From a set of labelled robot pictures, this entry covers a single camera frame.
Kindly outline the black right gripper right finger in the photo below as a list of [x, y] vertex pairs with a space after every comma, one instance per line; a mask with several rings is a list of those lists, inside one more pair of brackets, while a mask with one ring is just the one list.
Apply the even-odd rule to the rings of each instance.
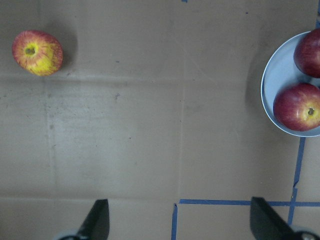
[[295, 239], [295, 232], [262, 197], [251, 198], [250, 230], [256, 240]]

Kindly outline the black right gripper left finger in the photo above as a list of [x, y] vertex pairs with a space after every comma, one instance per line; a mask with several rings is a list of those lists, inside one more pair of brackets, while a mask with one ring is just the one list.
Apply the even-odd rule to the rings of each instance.
[[98, 199], [75, 235], [76, 240], [107, 240], [110, 233], [108, 199]]

